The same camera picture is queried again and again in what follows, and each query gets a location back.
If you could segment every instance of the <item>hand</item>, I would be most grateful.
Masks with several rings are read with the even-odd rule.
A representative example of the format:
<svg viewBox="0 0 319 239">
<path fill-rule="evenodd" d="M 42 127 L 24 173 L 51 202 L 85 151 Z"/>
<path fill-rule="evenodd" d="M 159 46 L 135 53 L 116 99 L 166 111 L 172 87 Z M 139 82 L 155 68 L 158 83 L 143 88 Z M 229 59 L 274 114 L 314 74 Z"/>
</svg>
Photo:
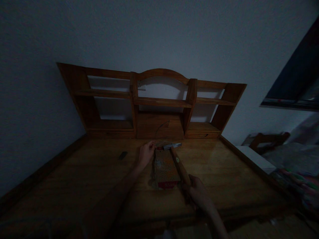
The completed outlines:
<svg viewBox="0 0 319 239">
<path fill-rule="evenodd" d="M 154 151 L 156 148 L 155 143 L 156 141 L 152 140 L 141 147 L 140 157 L 137 162 L 137 167 L 139 169 L 143 170 L 146 167 L 146 165 L 150 162 L 150 160 L 153 158 Z"/>
<path fill-rule="evenodd" d="M 183 189 L 188 192 L 197 206 L 199 206 L 206 213 L 209 213 L 213 208 L 215 208 L 215 206 L 208 195 L 204 184 L 198 177 L 193 175 L 189 175 L 189 177 L 193 181 L 193 186 L 183 184 Z"/>
</svg>

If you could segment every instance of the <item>window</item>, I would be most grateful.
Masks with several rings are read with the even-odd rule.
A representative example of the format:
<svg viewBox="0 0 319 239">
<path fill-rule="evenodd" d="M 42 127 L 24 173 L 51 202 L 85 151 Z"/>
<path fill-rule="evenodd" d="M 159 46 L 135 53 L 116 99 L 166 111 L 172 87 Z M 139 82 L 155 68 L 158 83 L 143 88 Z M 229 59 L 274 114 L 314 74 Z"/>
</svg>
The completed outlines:
<svg viewBox="0 0 319 239">
<path fill-rule="evenodd" d="M 319 111 L 319 18 L 285 65 L 262 105 Z"/>
</svg>

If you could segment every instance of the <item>desk surface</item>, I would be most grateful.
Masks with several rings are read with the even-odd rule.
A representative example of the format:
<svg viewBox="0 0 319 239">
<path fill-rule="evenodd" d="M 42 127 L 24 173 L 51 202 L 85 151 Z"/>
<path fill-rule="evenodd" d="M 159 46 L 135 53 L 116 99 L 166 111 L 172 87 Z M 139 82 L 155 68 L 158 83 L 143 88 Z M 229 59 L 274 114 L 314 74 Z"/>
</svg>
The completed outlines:
<svg viewBox="0 0 319 239">
<path fill-rule="evenodd" d="M 207 187 L 223 219 L 265 213 L 285 199 L 265 183 L 221 141 L 182 142 L 176 148 L 188 173 Z M 1 218 L 83 216 L 129 171 L 147 140 L 90 139 Z M 118 160 L 122 151 L 126 157 Z M 152 165 L 138 178 L 116 221 L 138 224 L 194 216 L 178 188 L 156 191 L 150 184 Z"/>
</svg>

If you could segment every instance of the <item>hammer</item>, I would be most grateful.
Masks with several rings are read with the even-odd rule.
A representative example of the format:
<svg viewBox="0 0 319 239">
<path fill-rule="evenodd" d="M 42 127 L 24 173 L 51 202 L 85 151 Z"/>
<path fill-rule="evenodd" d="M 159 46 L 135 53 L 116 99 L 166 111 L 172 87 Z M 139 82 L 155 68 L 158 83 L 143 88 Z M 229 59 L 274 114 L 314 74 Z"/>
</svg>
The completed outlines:
<svg viewBox="0 0 319 239">
<path fill-rule="evenodd" d="M 175 167 L 177 169 L 178 175 L 180 179 L 187 184 L 188 186 L 192 186 L 192 183 L 190 181 L 190 178 L 188 176 L 188 173 L 186 172 L 186 169 L 184 168 L 184 165 L 182 164 L 181 160 L 179 159 L 179 156 L 177 155 L 175 148 L 182 146 L 182 143 L 175 143 L 175 144 L 168 144 L 164 145 L 164 150 L 169 150 L 172 152 L 173 161 L 175 164 Z"/>
</svg>

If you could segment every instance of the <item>chair backrest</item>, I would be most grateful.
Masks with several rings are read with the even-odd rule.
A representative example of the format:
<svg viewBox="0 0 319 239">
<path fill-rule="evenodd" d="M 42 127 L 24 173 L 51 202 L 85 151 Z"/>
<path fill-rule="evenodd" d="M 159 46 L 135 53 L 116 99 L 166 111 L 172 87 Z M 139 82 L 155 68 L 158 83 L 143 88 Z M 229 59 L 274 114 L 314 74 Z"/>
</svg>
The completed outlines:
<svg viewBox="0 0 319 239">
<path fill-rule="evenodd" d="M 283 143 L 290 137 L 290 133 L 285 132 L 283 134 L 262 134 L 259 133 L 251 142 L 249 147 L 258 154 L 264 154 L 266 151 L 274 149 L 274 147 L 283 145 Z M 264 147 L 258 147 L 261 143 L 270 143 L 270 145 Z"/>
</svg>

